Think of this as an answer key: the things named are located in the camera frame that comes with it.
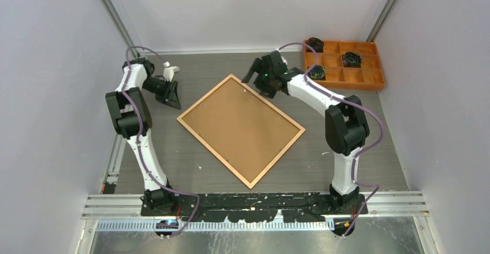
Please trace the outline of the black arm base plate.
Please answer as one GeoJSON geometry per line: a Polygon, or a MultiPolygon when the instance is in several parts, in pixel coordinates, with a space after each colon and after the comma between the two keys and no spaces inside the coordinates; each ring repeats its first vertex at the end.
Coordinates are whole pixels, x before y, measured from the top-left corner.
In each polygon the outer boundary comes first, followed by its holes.
{"type": "Polygon", "coordinates": [[[154,202],[146,195],[140,197],[142,216],[169,216],[192,222],[244,221],[271,222],[278,216],[285,223],[320,222],[326,215],[354,216],[367,214],[364,195],[345,203],[328,193],[200,193],[197,196],[171,196],[154,202]]]}

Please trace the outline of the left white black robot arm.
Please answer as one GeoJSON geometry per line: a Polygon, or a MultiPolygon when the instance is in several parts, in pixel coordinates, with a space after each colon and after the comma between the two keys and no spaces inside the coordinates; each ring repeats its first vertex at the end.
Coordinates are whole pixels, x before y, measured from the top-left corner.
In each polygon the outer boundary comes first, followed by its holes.
{"type": "Polygon", "coordinates": [[[155,66],[147,58],[124,62],[121,83],[115,91],[105,95],[105,100],[116,133],[126,139],[142,172],[143,207],[169,216],[176,211],[177,200],[155,153],[152,117],[142,94],[143,90],[149,91],[160,104],[181,109],[178,82],[173,79],[179,68],[167,62],[164,67],[162,75],[153,76],[155,66]]]}

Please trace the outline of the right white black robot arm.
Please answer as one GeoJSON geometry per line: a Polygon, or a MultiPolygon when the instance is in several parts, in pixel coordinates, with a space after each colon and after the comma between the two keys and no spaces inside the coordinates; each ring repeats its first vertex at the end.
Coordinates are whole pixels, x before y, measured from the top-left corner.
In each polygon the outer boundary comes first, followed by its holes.
{"type": "Polygon", "coordinates": [[[308,104],[324,117],[325,140],[334,152],[334,175],[327,201],[331,209],[344,214],[349,209],[360,209],[364,198],[355,182],[357,165],[354,161],[370,134],[362,103],[356,96],[348,98],[318,86],[298,68],[289,68],[279,51],[256,58],[242,78],[253,82],[260,95],[274,98],[278,92],[295,97],[308,104]]]}

